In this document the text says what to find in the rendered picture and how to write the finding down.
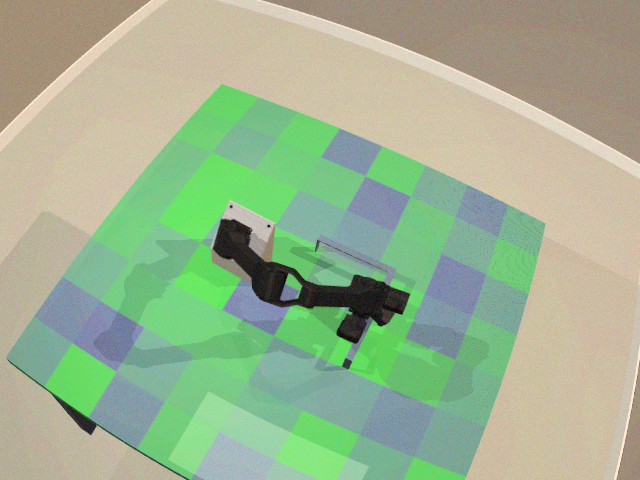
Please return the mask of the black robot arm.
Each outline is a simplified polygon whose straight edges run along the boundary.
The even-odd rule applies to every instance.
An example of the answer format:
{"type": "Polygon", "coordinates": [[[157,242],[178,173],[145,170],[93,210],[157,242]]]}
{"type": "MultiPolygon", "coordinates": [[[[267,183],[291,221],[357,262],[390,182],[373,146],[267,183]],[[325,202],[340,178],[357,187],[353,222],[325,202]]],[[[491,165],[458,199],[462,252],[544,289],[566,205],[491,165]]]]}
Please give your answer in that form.
{"type": "Polygon", "coordinates": [[[381,327],[390,322],[394,313],[403,315],[409,293],[361,275],[354,275],[349,287],[308,282],[294,268],[263,261],[249,247],[251,232],[252,228],[235,219],[221,218],[213,250],[223,259],[233,259],[252,278],[252,289],[260,300],[279,307],[351,307],[358,314],[370,316],[381,327]],[[283,301],[280,296],[288,274],[302,288],[298,299],[283,301]]]}

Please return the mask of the clear low l-shaped wall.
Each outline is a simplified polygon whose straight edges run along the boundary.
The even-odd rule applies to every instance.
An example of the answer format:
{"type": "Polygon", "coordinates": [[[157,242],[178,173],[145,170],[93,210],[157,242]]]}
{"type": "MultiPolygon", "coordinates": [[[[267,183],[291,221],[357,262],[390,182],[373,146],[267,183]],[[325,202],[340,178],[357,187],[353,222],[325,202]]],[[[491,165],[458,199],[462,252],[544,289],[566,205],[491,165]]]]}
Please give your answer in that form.
{"type": "Polygon", "coordinates": [[[328,246],[320,241],[318,241],[316,252],[343,265],[346,265],[354,270],[357,270],[367,276],[370,276],[380,282],[384,281],[387,275],[387,272],[380,270],[377,267],[359,260],[353,256],[350,256],[342,251],[339,251],[331,246],[328,246]]]}

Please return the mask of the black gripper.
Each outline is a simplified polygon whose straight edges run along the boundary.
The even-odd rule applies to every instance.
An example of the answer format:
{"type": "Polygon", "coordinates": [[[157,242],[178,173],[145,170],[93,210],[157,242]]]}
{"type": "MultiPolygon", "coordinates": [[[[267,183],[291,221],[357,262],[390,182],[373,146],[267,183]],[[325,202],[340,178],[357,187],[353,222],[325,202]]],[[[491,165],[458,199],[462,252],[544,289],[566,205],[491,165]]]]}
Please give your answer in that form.
{"type": "Polygon", "coordinates": [[[351,307],[349,311],[352,312],[352,315],[347,313],[337,330],[337,336],[348,342],[358,343],[367,325],[366,320],[368,320],[370,316],[358,314],[351,307]]]}

